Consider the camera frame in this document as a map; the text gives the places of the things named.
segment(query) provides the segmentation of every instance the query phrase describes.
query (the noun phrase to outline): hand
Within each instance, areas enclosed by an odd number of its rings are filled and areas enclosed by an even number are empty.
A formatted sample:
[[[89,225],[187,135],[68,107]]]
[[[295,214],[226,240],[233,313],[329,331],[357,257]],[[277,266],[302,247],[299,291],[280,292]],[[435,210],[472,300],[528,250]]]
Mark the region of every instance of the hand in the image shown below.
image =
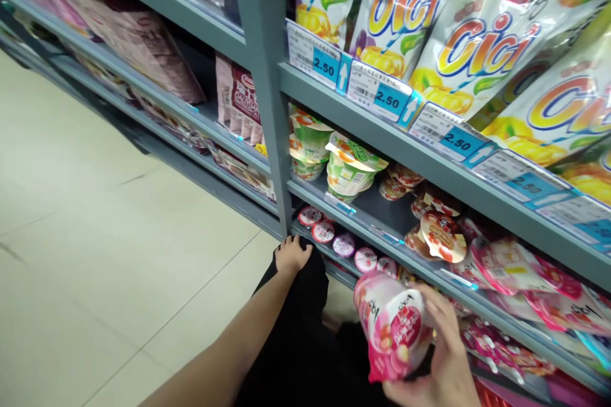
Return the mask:
[[[426,310],[435,321],[437,343],[431,373],[413,382],[384,382],[384,394],[403,407],[479,407],[454,308],[426,285],[414,289],[422,293]]]
[[[302,250],[299,244],[299,236],[295,235],[295,238],[293,238],[289,235],[274,251],[274,254],[276,255],[276,269],[278,272],[290,270],[297,273],[303,269],[310,258],[312,245],[308,245],[305,250]]]

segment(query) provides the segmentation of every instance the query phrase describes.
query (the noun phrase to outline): forearm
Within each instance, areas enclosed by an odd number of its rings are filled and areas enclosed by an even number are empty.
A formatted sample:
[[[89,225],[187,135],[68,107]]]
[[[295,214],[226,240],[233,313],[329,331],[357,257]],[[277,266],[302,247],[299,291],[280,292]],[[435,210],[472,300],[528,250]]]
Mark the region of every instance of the forearm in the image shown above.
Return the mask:
[[[153,393],[141,407],[230,406],[272,331],[297,274],[275,274],[218,339]]]

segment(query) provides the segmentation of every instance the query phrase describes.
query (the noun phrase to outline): beige floor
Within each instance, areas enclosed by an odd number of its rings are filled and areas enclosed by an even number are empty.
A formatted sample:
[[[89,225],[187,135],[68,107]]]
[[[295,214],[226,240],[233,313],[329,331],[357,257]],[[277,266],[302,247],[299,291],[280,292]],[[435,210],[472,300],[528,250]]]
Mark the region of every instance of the beige floor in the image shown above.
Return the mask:
[[[0,52],[0,404],[133,407],[277,241]],[[332,282],[332,313],[351,291]]]

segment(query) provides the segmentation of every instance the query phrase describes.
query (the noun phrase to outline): shelf upright post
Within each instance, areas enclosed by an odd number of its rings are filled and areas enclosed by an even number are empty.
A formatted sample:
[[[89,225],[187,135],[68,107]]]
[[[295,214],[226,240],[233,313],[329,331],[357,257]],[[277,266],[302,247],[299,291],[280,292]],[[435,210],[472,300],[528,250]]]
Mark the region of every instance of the shelf upright post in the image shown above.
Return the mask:
[[[237,0],[253,74],[256,98],[269,166],[276,191],[280,232],[286,237],[292,226],[291,195],[286,183],[291,177],[288,103],[279,89],[277,65],[284,60],[286,0]]]

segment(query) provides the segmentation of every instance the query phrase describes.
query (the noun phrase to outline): blue price tag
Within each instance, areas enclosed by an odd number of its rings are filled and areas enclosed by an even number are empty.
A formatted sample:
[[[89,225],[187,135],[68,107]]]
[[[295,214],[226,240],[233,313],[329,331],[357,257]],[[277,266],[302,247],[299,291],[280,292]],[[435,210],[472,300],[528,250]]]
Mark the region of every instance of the blue price tag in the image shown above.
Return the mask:
[[[506,182],[507,186],[520,192],[531,199],[545,197],[558,192],[558,188],[537,176],[533,172],[527,172],[513,180]]]
[[[334,59],[324,51],[314,47],[313,69],[320,76],[337,84],[339,75],[339,60]]]
[[[374,99],[374,105],[383,111],[392,113],[394,119],[399,119],[399,116],[403,113],[405,105],[409,100],[409,95],[403,92],[380,83],[377,86],[376,98]]]
[[[462,130],[460,127],[453,126],[441,139],[440,143],[467,159],[485,145],[486,142]]]
[[[608,219],[599,219],[598,221],[590,221],[588,223],[577,223],[575,227],[581,229],[601,243],[611,242],[611,221]]]

